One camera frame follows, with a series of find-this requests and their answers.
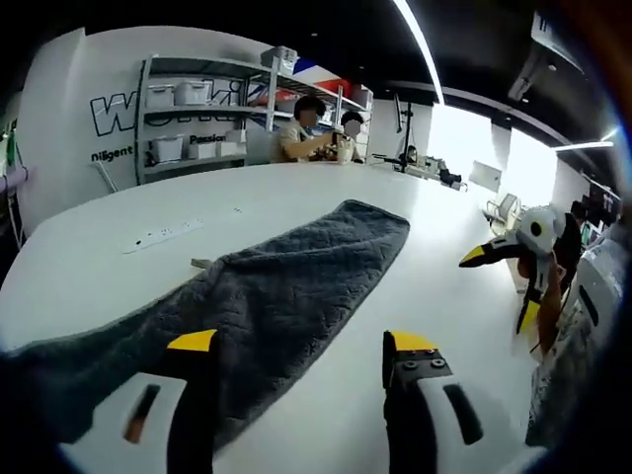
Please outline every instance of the black ceiling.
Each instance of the black ceiling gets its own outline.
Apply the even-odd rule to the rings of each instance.
[[[196,4],[195,13],[192,8],[158,8],[158,4],[155,0],[112,0],[101,3],[100,8],[93,2],[64,0],[45,4],[36,17],[14,13],[12,18],[24,24],[17,25],[8,42],[3,39],[5,45],[12,45],[9,56],[5,55],[9,67],[3,69],[23,66],[17,74],[1,78],[2,89],[20,87],[30,57],[44,40],[82,26],[90,34],[140,25],[204,28],[283,44],[332,72],[368,85],[376,97],[392,89],[386,81],[431,83],[428,68],[391,0],[224,1],[210,2],[207,7]],[[573,142],[594,141],[612,127],[598,87],[573,65],[531,40],[531,1],[409,0],[409,4],[425,33],[443,87],[507,104]],[[532,85],[524,95],[528,103],[513,101],[508,93],[529,58],[534,67]],[[555,72],[550,64],[556,66]],[[420,101],[429,99],[428,93],[413,95]],[[462,100],[446,100],[476,109]],[[541,139],[554,144],[550,137]],[[601,153],[590,156],[597,164],[604,162]],[[577,169],[587,168],[574,153],[566,153],[564,159]],[[611,184],[606,170],[598,168],[601,179]]]

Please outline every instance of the desk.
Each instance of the desk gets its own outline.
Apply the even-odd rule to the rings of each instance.
[[[228,473],[388,472],[382,419],[386,329],[436,342],[453,371],[488,390],[526,430],[527,348],[512,343],[518,296],[505,263],[463,270],[492,237],[468,194],[368,166],[283,164],[185,176],[87,202],[41,224],[0,291],[0,345],[90,330],[215,259],[274,237],[355,198],[411,222],[401,254],[346,328],[294,387],[218,453]],[[148,230],[202,218],[204,227],[124,255]]]

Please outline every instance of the chair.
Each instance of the chair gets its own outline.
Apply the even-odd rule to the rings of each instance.
[[[519,208],[519,200],[517,196],[507,194],[503,197],[500,204],[492,200],[488,200],[487,209],[486,211],[483,211],[483,213],[490,223],[490,227],[492,227],[494,223],[500,223],[503,226],[507,226],[510,220],[515,219],[514,208]]]

